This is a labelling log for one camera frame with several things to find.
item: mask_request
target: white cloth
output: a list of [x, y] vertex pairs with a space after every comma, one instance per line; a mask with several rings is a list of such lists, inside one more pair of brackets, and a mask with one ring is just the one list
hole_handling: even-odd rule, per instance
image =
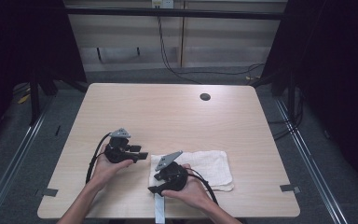
[[[154, 175], [159, 160], [164, 155], [151, 155], [149, 186], [159, 186], [163, 180], [157, 181]], [[188, 163], [208, 181], [213, 190], [231, 191], [234, 188], [232, 175], [228, 167], [227, 154], [224, 151], [184, 152], [175, 160], [178, 164]]]

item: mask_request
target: table top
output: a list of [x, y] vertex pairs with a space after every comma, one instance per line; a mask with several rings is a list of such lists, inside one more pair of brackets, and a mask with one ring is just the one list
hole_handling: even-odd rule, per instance
[[[202, 93], [211, 96], [200, 99]], [[299, 207], [255, 89], [247, 86], [103, 84], [89, 86], [49, 182], [42, 218], [59, 218], [85, 185], [92, 155], [104, 135], [119, 128], [129, 144], [149, 152], [120, 171], [94, 200], [88, 217], [154, 218], [154, 196], [147, 189], [150, 155], [178, 150], [224, 150], [234, 190], [217, 191], [220, 206], [234, 217], [296, 217]], [[205, 217], [175, 199], [165, 200], [166, 218]]]

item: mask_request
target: human hand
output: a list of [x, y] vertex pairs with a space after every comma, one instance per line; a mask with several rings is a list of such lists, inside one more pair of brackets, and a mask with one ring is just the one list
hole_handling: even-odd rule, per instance
[[[193, 172], [188, 170], [191, 168], [189, 164], [183, 164], [182, 167], [184, 167], [189, 174], [193, 175]], [[185, 187], [180, 191], [165, 189], [161, 194], [162, 196], [179, 199], [189, 206], [198, 209], [201, 209], [206, 203], [212, 202], [201, 182], [193, 176], [187, 178]]]
[[98, 157], [97, 164], [95, 166], [94, 174], [90, 182], [96, 185], [98, 190], [101, 190], [105, 187], [107, 182], [121, 169], [129, 167], [133, 164], [133, 160], [126, 160], [119, 163], [110, 162], [104, 155], [104, 150], [106, 144], [103, 145], [101, 149], [101, 154]]

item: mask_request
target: white strap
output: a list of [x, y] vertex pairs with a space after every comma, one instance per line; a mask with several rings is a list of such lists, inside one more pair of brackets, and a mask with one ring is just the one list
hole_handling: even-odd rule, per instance
[[164, 197], [155, 194], [155, 217], [156, 224], [165, 224], [165, 202]]

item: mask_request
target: black cable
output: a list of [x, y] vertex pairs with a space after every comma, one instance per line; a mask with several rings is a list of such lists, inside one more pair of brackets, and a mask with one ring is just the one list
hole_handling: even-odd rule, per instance
[[212, 190], [211, 186], [209, 185], [208, 181], [204, 180], [203, 178], [201, 178], [201, 177], [199, 177], [197, 175], [192, 175], [192, 174], [188, 174], [188, 175], [196, 177], [199, 181], [201, 181], [201, 183], [209, 191], [209, 194], [211, 195], [211, 198], [212, 198], [213, 202], [216, 203], [217, 205], [219, 205], [219, 203], [217, 202], [216, 196], [214, 196], [213, 190]]
[[279, 65], [280, 68], [278, 70], [272, 72], [268, 76], [262, 76], [256, 82], [252, 83], [250, 86], [252, 86], [256, 89], [259, 86], [267, 85], [267, 84], [271, 83], [275, 77], [279, 76], [281, 73], [283, 73], [287, 69], [287, 68], [282, 68], [282, 65], [285, 64], [285, 61], [280, 63], [280, 65]]
[[160, 42], [160, 50], [161, 50], [161, 57], [162, 57], [162, 61], [164, 62], [165, 67], [172, 72], [174, 75], [176, 75], [179, 78], [197, 83], [197, 84], [202, 84], [196, 80], [190, 79], [190, 78], [186, 78], [186, 77], [181, 77], [179, 75], [187, 75], [187, 74], [217, 74], [217, 75], [227, 75], [227, 76], [236, 76], [236, 75], [243, 75], [246, 73], [250, 73], [251, 71], [255, 70], [257, 67], [265, 65], [264, 63], [255, 63], [252, 64], [248, 67], [248, 69], [246, 71], [243, 72], [238, 72], [238, 73], [223, 73], [223, 72], [177, 72], [177, 71], [173, 71], [173, 69], [170, 66], [170, 63], [168, 61], [168, 56], [165, 50], [165, 44], [164, 44], [164, 38], [163, 38], [163, 34], [162, 34], [162, 28], [161, 28], [161, 18], [158, 17], [158, 31], [159, 31], [159, 42]]
[[287, 134], [292, 133], [293, 131], [295, 131], [299, 125], [301, 124], [301, 121], [303, 119], [303, 104], [304, 104], [304, 95], [302, 94], [302, 92], [299, 93], [299, 101], [298, 101], [298, 105], [297, 105], [297, 109], [298, 112], [296, 114], [296, 120], [292, 120], [292, 123], [294, 124], [293, 127], [289, 128], [289, 130], [285, 130], [279, 133], [275, 133], [274, 136], [274, 140], [277, 141], [283, 137], [285, 137]]
[[97, 156], [98, 150], [100, 149], [101, 145], [103, 144], [103, 141], [109, 136], [109, 134], [110, 133], [107, 133], [103, 137], [103, 139], [101, 139], [100, 144], [98, 144], [97, 148], [95, 149], [94, 156], [92, 157], [91, 162], [89, 163], [89, 169], [87, 171], [87, 176], [86, 176], [86, 184], [89, 183], [89, 181], [91, 179], [92, 168], [94, 168], [94, 164], [97, 161], [97, 158], [103, 154], [103, 153], [101, 153]]
[[[302, 105], [298, 104], [297, 108], [300, 108], [300, 109], [295, 116], [296, 119], [298, 119], [300, 116], [302, 116]], [[282, 120], [267, 121], [267, 123], [268, 124], [282, 124], [282, 123], [287, 123], [289, 121], [290, 121], [290, 119], [282, 119]]]
[[197, 171], [195, 171], [193, 169], [188, 169], [188, 168], [185, 168], [185, 169], [191, 170], [191, 171], [197, 173], [199, 176], [187, 173], [187, 174], [171, 174], [171, 175], [167, 175], [167, 177], [168, 176], [193, 176], [193, 177], [196, 177], [208, 190], [213, 202], [216, 203], [217, 205], [219, 205], [219, 203], [217, 202], [216, 196], [214, 195], [213, 190], [212, 190], [211, 186], [209, 185], [208, 181], [206, 181]]

